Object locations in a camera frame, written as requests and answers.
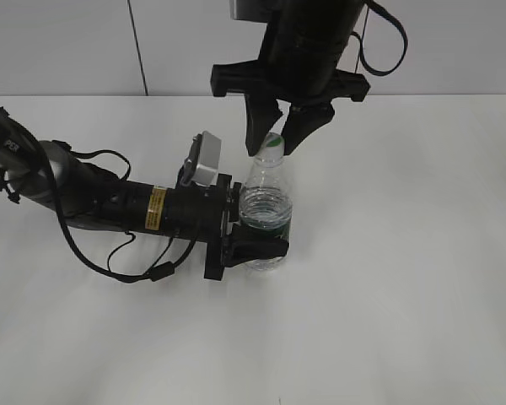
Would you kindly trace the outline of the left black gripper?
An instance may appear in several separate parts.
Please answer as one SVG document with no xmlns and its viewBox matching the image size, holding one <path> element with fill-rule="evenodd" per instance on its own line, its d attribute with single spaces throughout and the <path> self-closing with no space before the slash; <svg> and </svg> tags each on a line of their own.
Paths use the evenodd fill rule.
<svg viewBox="0 0 506 405">
<path fill-rule="evenodd" d="M 211 186 L 186 181 L 178 172 L 174 189 L 164 200 L 164 234 L 189 244 L 172 264 L 179 267 L 197 243 L 207 245 L 204 262 L 205 279 L 221 279 L 225 267 L 253 261 L 268 261 L 288 254 L 289 226 L 257 229 L 249 225 L 229 226 L 238 220 L 238 199 L 241 184 L 231 175 L 219 174 Z"/>
</svg>

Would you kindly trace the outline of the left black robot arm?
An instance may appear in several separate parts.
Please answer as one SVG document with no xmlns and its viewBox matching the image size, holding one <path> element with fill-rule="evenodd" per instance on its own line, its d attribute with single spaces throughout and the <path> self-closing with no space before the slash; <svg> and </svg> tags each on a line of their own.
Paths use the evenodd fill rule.
<svg viewBox="0 0 506 405">
<path fill-rule="evenodd" d="M 67 143 L 40 141 L 0 107 L 0 192 L 52 210 L 71 249 L 72 229 L 161 235 L 207 247 L 204 276 L 284 257 L 289 243 L 239 222 L 241 185 L 218 172 L 221 142 L 197 134 L 174 187 L 131 181 L 93 163 Z"/>
</svg>

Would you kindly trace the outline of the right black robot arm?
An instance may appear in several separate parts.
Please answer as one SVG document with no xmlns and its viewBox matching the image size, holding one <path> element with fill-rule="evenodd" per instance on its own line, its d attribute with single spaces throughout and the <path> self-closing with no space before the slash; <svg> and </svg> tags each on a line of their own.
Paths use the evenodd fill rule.
<svg viewBox="0 0 506 405">
<path fill-rule="evenodd" d="M 257 59 L 213 65 L 213 96 L 245 99 L 250 156 L 282 116 L 279 101 L 290 104 L 281 132 L 284 153 L 290 155 L 331 122 L 334 99 L 364 100 L 367 79 L 337 67 L 363 6 L 362 1 L 285 1 L 272 11 Z"/>
</svg>

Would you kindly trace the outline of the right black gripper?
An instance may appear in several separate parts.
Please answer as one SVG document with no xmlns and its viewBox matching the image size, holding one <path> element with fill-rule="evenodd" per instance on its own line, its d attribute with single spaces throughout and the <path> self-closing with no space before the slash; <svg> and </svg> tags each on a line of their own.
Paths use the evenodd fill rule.
<svg viewBox="0 0 506 405">
<path fill-rule="evenodd" d="M 364 100 L 370 84 L 361 73 L 339 70 L 347 41 L 313 40 L 280 24 L 269 24 L 257 59 L 215 64 L 213 96 L 245 95 L 245 146 L 255 156 L 282 117 L 276 99 L 291 105 L 283 126 L 284 154 L 290 155 L 310 134 L 331 122 L 335 98 Z"/>
</svg>

